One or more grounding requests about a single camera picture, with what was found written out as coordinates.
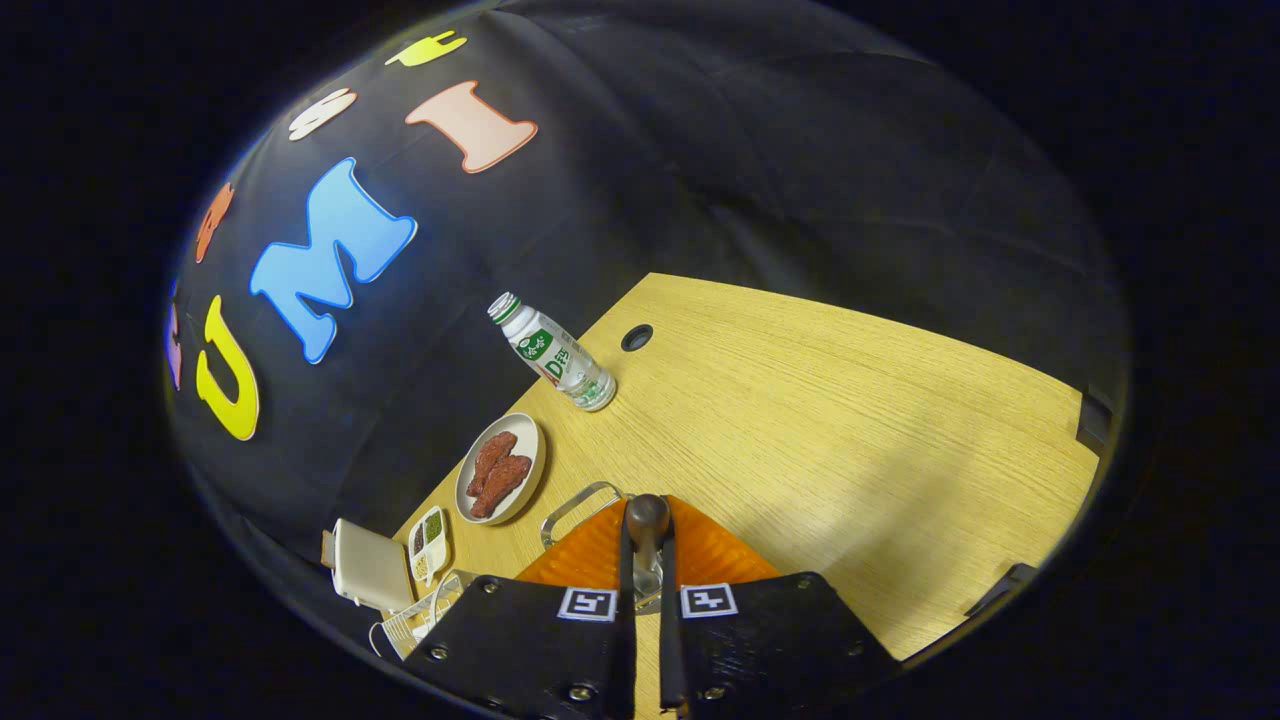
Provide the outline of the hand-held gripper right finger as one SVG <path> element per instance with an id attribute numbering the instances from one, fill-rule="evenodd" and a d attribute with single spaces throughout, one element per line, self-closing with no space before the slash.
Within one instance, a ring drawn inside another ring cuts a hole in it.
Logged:
<path id="1" fill-rule="evenodd" d="M 833 719 L 901 664 L 815 571 L 783 574 L 668 497 L 660 706 L 681 719 Z"/>

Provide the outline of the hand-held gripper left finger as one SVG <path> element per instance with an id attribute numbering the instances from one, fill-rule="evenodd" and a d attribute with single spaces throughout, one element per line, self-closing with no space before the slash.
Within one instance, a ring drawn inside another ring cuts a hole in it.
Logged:
<path id="1" fill-rule="evenodd" d="M 580 523 L 516 578 L 467 582 L 406 671 L 503 719 L 631 719 L 636 628 L 627 503 Z"/>

